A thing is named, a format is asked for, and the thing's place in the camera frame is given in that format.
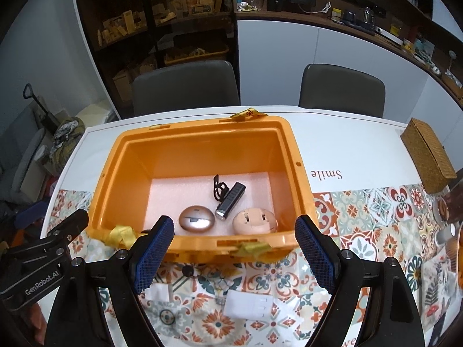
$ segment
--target pink foam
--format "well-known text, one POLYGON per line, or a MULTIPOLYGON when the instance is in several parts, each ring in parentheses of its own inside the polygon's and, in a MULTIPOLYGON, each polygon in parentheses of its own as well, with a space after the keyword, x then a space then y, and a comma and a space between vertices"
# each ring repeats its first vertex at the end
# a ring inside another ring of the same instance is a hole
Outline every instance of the pink foam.
POLYGON ((178 218, 183 210, 193 205, 205 206, 212 213, 215 212, 219 202, 215 200, 213 193, 214 176, 154 178, 151 182, 144 229, 153 227, 161 215, 168 215, 174 221, 176 235, 230 236, 235 234, 232 226, 233 218, 241 210, 260 207, 274 212, 267 172, 221 175, 219 181, 225 182, 230 188, 238 181, 246 186, 246 191, 226 221, 216 218, 212 229, 196 234, 181 228, 178 218))

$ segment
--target patterned tablecloth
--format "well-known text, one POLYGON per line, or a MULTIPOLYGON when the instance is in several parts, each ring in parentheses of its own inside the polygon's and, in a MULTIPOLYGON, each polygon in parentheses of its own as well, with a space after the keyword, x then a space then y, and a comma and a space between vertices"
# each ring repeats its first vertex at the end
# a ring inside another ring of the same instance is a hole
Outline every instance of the patterned tablecloth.
MULTIPOLYGON (((421 184, 314 194, 320 230, 340 248, 351 249, 363 259, 383 261, 394 256, 400 262, 425 331, 435 321, 426 323, 424 318, 434 320, 436 312, 444 310, 439 308, 437 295, 421 303, 421 265, 437 254, 434 236, 440 227, 432 213, 435 197, 421 184)), ((88 210, 91 198, 90 192, 60 190, 48 231, 76 209, 88 210)), ((73 257, 84 257, 87 262, 106 259, 114 252, 85 232, 70 249, 73 257)), ((156 282, 172 284, 173 302, 147 301, 143 293, 140 300, 158 334, 187 344, 291 345, 311 336, 330 300, 327 291, 317 285, 300 249, 272 264, 252 262, 219 268, 233 281, 231 289, 274 296, 271 319, 266 322, 224 316, 216 298, 226 296, 226 292, 218 291, 207 279, 184 277, 181 267, 164 263, 155 277, 156 282)), ((352 324, 363 320, 368 293, 368 288, 362 289, 352 324)), ((101 289, 100 294, 114 341, 123 345, 123 339, 117 338, 120 329, 109 293, 101 289)))

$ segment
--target white cabinet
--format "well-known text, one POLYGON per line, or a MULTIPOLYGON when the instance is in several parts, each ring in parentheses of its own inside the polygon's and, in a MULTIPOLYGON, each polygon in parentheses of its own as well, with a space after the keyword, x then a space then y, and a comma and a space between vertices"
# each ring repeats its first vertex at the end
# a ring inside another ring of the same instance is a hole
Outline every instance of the white cabinet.
POLYGON ((453 168, 457 171, 463 168, 463 112, 460 110, 460 117, 452 132, 442 142, 453 168))
POLYGON ((410 117, 428 123, 441 142, 452 132, 462 114, 457 102, 428 75, 423 92, 410 117))
POLYGON ((383 118, 401 123, 409 118, 428 78, 395 53, 329 29, 319 29, 314 63, 340 65, 380 79, 386 88, 383 118))
POLYGON ((432 0, 432 20, 463 41, 463 32, 442 0, 432 0))
POLYGON ((298 105, 318 31, 298 23, 238 21, 241 105, 298 105))

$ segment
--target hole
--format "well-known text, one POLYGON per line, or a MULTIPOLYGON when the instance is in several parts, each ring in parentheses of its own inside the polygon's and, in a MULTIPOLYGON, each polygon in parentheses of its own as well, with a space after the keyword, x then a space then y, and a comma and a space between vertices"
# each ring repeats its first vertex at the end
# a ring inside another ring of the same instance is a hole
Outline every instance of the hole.
POLYGON ((407 294, 398 278, 392 283, 391 321, 408 322, 413 320, 407 294))

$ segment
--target black clip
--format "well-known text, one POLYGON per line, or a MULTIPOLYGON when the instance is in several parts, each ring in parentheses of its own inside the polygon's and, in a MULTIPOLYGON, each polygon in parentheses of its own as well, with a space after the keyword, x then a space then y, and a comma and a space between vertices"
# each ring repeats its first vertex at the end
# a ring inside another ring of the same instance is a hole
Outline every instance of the black clip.
POLYGON ((214 176, 214 198, 216 201, 222 202, 230 188, 224 182, 218 182, 218 175, 214 176))

